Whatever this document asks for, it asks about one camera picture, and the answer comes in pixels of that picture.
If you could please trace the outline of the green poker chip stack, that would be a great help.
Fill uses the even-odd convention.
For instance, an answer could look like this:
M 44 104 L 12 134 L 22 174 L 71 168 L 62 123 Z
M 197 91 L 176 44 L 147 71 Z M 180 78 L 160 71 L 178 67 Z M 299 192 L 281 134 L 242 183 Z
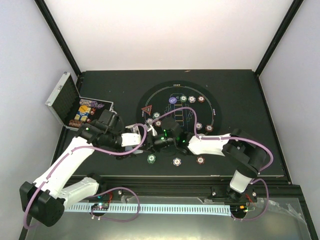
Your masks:
M 149 154 L 147 156 L 147 162 L 149 164 L 154 164 L 156 162 L 156 156 L 154 154 Z

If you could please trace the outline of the blue white poker chip stack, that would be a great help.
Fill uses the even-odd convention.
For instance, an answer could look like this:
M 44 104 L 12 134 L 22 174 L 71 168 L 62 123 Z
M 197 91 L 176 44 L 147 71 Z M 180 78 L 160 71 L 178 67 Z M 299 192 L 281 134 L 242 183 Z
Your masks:
M 180 158 L 174 158 L 172 160 L 172 164 L 176 167 L 180 166 L 182 164 L 182 160 Z

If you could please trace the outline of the red triangle marker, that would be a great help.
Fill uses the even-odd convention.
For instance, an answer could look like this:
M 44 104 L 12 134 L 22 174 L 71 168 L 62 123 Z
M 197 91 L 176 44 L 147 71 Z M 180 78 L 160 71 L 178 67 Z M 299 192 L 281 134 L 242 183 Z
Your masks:
M 152 112 L 152 105 L 145 106 L 145 107 L 141 108 L 141 110 L 142 110 L 142 112 L 144 112 L 150 116 L 151 112 Z

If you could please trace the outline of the purple round button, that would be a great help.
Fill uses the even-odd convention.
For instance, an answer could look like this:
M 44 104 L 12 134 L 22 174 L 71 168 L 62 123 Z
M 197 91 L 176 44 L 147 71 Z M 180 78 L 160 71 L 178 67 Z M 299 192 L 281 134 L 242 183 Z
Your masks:
M 170 97 L 168 102 L 171 104 L 171 105 L 175 105 L 177 103 L 177 98 L 176 97 Z

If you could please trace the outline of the red brown poker chip stack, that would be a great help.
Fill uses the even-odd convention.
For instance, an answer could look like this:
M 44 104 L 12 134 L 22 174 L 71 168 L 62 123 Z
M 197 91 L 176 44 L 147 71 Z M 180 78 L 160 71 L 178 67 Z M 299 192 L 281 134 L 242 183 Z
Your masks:
M 205 159 L 201 156 L 197 157 L 196 162 L 200 165 L 205 163 Z

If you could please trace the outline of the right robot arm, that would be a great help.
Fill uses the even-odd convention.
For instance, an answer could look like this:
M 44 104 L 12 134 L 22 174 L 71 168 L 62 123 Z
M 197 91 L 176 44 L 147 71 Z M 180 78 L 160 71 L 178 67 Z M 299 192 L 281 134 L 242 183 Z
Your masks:
M 199 135 L 183 130 L 171 117 L 148 120 L 146 127 L 143 147 L 150 153 L 173 146 L 183 155 L 197 156 L 199 164 L 204 163 L 204 155 L 226 157 L 235 166 L 226 189 L 226 197 L 234 203 L 241 201 L 247 186 L 274 160 L 267 147 L 249 139 L 249 135 L 239 129 L 219 136 Z

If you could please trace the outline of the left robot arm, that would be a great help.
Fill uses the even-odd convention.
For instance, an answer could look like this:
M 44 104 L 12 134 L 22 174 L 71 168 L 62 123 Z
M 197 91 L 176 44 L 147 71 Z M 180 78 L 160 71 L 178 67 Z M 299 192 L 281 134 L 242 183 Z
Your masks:
M 21 185 L 19 194 L 25 229 L 31 229 L 28 217 L 51 227 L 73 204 L 89 197 L 101 200 L 107 195 L 107 186 L 95 175 L 84 177 L 68 187 L 65 185 L 95 151 L 123 157 L 142 146 L 147 137 L 146 125 L 136 123 L 116 131 L 120 119 L 116 113 L 104 110 L 99 119 L 83 123 L 54 164 L 32 183 L 26 181 Z

